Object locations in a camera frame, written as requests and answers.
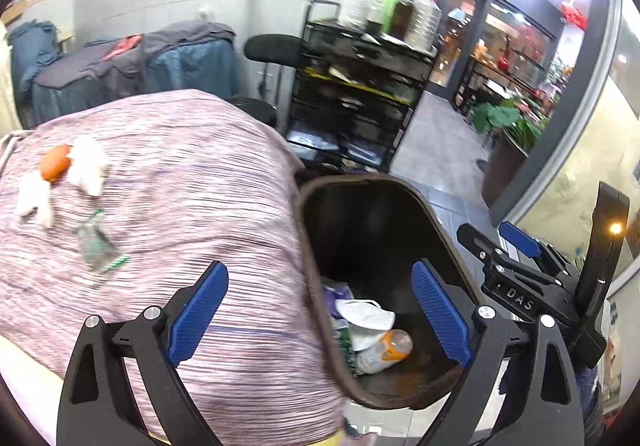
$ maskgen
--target black office chair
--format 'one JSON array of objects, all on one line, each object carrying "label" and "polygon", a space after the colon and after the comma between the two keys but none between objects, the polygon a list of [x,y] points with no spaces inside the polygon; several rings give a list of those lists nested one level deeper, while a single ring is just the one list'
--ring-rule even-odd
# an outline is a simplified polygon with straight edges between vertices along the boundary
[{"label": "black office chair", "polygon": [[267,71],[269,64],[280,66],[276,85],[276,103],[282,83],[282,67],[298,65],[301,39],[291,35],[256,35],[244,44],[244,55],[253,62],[263,62],[262,80],[258,85],[259,99],[234,97],[227,101],[243,110],[262,123],[275,127],[277,123],[276,107],[266,101]]}]

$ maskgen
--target potted plant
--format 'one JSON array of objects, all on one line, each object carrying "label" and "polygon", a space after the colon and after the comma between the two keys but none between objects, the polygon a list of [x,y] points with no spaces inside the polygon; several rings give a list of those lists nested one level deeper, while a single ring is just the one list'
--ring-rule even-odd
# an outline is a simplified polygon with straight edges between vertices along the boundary
[{"label": "potted plant", "polygon": [[536,124],[523,116],[523,107],[517,98],[505,100],[498,106],[485,105],[476,109],[473,122],[481,133],[498,129],[482,179],[482,199],[490,208],[529,156],[528,153],[542,134],[546,119]]}]

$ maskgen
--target orange bottle label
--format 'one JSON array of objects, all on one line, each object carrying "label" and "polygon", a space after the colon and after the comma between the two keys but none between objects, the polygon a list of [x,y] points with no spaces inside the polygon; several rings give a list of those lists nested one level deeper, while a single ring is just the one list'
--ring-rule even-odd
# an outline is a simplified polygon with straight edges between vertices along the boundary
[{"label": "orange bottle label", "polygon": [[382,338],[380,338],[380,342],[385,344],[385,351],[382,352],[381,358],[383,361],[400,361],[404,360],[409,354],[405,352],[400,352],[397,350],[393,344],[391,343],[391,333],[392,331],[387,331]]}]

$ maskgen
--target chair backrest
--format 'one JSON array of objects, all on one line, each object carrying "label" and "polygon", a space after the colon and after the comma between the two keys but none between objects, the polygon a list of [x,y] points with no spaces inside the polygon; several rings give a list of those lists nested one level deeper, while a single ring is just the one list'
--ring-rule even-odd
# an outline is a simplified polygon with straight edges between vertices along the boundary
[{"label": "chair backrest", "polygon": [[244,44],[244,55],[254,62],[296,67],[301,42],[292,35],[255,35]]}]

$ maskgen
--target trash bin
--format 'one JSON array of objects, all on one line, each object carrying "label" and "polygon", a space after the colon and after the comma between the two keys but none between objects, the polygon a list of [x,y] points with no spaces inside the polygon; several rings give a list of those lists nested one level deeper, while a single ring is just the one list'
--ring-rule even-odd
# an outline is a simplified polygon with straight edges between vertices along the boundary
[{"label": "trash bin", "polygon": [[[448,394],[462,368],[445,355],[411,287],[415,262],[427,258],[447,283],[481,293],[422,195],[388,175],[328,176],[307,182],[296,201],[303,270],[328,365],[344,393],[377,410],[420,409]],[[414,350],[377,374],[353,377],[334,342],[321,277],[346,282],[357,298],[396,313]]]}]

